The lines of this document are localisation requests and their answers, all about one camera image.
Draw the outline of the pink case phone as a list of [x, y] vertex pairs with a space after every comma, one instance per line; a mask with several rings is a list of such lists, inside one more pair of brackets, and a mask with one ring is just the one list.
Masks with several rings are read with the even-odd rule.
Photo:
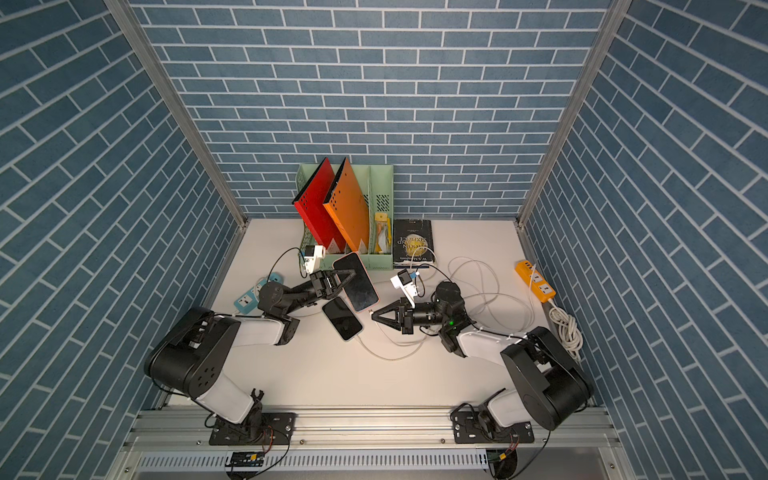
[[347, 282], [345, 289], [345, 294], [355, 312], [361, 312], [379, 302], [379, 295], [358, 253], [352, 252], [342, 256], [333, 262], [333, 267], [356, 272], [356, 276]]

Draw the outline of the white case phone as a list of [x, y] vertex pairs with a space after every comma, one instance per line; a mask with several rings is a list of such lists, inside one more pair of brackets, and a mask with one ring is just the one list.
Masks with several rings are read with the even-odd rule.
[[322, 306], [322, 311], [344, 341], [356, 337], [363, 325], [343, 298], [337, 297]]

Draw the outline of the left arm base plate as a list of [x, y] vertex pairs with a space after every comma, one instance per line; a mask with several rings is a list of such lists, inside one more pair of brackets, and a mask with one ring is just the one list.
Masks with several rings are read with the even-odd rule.
[[216, 418], [208, 444], [210, 446], [288, 445], [298, 415], [294, 412], [256, 412], [240, 424]]

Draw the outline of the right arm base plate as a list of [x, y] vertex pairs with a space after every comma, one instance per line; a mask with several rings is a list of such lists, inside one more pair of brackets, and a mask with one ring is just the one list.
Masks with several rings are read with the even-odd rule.
[[502, 427], [488, 412], [470, 409], [454, 410], [449, 418], [457, 444], [532, 444], [535, 441], [529, 422]]

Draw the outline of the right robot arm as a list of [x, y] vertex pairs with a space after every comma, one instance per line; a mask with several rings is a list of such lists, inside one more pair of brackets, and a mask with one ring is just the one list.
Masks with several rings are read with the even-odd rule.
[[402, 297], [373, 311], [371, 319], [403, 334], [412, 334], [417, 326], [437, 325], [448, 352], [506, 368], [513, 388], [498, 391], [474, 408], [477, 425], [488, 437], [531, 421], [553, 431], [585, 407], [595, 391], [579, 363], [548, 328], [518, 334], [483, 330], [470, 317], [460, 288], [451, 281], [440, 282], [428, 302]]

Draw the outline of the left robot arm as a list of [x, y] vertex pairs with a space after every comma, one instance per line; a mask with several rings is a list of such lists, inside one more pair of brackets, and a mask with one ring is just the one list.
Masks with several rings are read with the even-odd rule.
[[258, 317], [232, 317], [192, 307], [148, 355], [144, 373], [231, 425], [254, 424], [261, 398], [242, 390], [223, 373], [230, 351], [289, 343], [300, 323], [291, 313], [337, 298], [356, 276], [349, 269], [319, 270], [292, 288], [269, 281], [259, 293], [257, 308], [262, 314]]

